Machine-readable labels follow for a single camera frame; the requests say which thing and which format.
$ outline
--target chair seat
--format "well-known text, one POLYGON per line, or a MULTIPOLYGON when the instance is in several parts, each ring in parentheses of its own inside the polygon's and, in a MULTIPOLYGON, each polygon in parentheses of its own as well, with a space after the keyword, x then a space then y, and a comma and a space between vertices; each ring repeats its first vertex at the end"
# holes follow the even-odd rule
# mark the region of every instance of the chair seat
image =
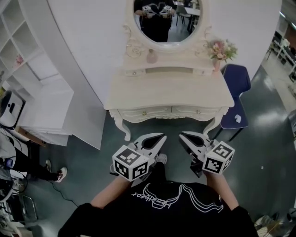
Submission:
POLYGON ((223 129, 237 129, 237 128, 248 127, 249 123, 248 123, 247 116, 240 98, 237 97, 233 99, 234 99, 234 107, 229 108, 227 114, 223 116, 221 121, 221 127, 223 129), (236 122, 235 116, 237 114, 241 116, 240 123, 236 122))
POLYGON ((184 13, 179 13, 178 15, 179 16, 182 16, 182 17, 186 17, 186 18, 190 18, 191 17, 190 14, 184 14, 184 13))

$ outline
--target navy blue chair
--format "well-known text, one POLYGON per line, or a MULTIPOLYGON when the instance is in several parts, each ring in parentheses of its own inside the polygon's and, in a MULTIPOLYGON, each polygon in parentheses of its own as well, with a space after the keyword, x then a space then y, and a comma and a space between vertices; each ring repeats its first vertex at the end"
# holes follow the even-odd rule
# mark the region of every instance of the navy blue chair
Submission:
POLYGON ((231 142, 249 125, 244 107, 240 100, 240 94, 251 89, 251 82, 246 67, 239 65, 228 64, 224 69, 223 76, 233 97, 234 107, 229 108, 227 114, 223 116, 220 123, 221 129, 213 139, 216 139, 223 129, 239 129, 229 140, 231 142), (235 118, 237 115, 241 118, 239 123, 235 118))

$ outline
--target white vanity table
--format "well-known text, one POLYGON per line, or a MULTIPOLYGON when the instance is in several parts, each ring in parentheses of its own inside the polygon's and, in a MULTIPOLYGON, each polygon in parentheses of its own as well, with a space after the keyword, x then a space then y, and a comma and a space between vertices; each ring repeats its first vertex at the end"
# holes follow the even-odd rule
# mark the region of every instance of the white vanity table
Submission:
POLYGON ((181 43, 159 44, 137 28, 133 17, 133 0, 127 0, 125 29, 129 35, 124 64, 115 73, 109 98, 109 110, 116 126, 131 133, 123 120, 140 123, 147 119, 192 118, 209 121, 204 135, 217 127, 234 101, 221 72, 205 52, 209 9, 201 0, 202 16, 198 30, 181 43), (154 64, 146 62, 148 49, 158 54, 154 64))

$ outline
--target forearm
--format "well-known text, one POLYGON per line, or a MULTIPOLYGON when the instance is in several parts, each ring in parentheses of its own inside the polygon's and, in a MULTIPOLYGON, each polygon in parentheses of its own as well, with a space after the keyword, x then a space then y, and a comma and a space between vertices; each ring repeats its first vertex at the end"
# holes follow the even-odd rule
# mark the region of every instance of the forearm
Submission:
POLYGON ((118 176, 91 201, 91 205, 103 209, 107 204, 118 198, 126 189, 130 188, 131 185, 132 182, 118 176))
POLYGON ((135 14, 138 15, 138 16, 141 16, 141 17, 145 15, 145 13, 143 11, 141 11, 141 10, 136 10, 135 14))
POLYGON ((231 210, 239 206, 235 195, 223 175, 207 173, 206 176, 208 186, 213 188, 221 196, 231 210))

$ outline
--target flower vase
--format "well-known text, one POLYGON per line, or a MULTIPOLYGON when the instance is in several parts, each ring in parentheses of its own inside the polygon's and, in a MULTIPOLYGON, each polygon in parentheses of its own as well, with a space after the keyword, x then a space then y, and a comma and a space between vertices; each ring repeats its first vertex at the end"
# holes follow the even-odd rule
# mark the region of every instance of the flower vase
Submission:
POLYGON ((147 62, 148 63, 156 63, 157 62, 157 54, 154 50, 149 49, 149 53, 147 54, 147 62))
POLYGON ((214 67, 215 67, 214 72, 218 72, 220 70, 220 65, 221 65, 221 60, 218 60, 218 59, 214 60, 214 67))

